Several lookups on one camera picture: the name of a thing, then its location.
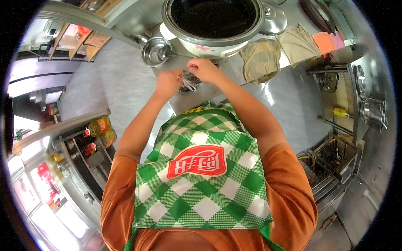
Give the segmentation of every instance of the red bottle cap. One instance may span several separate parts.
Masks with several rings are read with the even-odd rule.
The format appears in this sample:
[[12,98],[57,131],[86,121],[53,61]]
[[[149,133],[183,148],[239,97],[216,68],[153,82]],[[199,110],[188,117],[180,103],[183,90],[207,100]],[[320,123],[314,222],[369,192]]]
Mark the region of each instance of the red bottle cap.
[[96,144],[95,144],[95,143],[91,143],[91,148],[92,148],[92,150],[95,150],[95,151],[96,151]]

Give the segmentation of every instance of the black inner pot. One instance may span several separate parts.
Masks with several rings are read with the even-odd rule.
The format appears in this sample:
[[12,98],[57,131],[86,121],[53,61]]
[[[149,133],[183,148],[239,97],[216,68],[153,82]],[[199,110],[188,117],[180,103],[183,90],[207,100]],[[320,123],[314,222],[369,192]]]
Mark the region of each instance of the black inner pot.
[[171,13],[181,29],[209,39],[242,34],[256,17],[250,0],[175,0]]

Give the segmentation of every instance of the cardboard box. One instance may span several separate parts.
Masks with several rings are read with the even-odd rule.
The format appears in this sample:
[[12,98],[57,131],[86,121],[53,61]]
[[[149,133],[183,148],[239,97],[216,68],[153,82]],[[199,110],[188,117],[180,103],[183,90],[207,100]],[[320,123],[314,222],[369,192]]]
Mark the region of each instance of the cardboard box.
[[106,43],[106,41],[109,40],[109,38],[109,36],[93,31],[85,40],[84,44],[101,48]]

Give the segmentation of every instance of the orange towel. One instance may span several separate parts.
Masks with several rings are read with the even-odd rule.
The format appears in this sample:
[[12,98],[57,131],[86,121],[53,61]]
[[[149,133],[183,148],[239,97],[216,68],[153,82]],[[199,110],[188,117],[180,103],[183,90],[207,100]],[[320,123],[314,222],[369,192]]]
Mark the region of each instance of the orange towel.
[[322,55],[336,50],[334,41],[332,41],[331,36],[327,32],[319,32],[312,37]]

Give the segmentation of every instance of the apron logo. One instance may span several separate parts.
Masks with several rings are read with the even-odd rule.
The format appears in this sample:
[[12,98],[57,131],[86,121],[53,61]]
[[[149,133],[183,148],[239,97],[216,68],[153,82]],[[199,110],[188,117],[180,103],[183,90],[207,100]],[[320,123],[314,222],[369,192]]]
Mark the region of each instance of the apron logo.
[[196,145],[183,150],[169,161],[168,179],[183,173],[220,176],[227,170],[224,148],[216,145]]

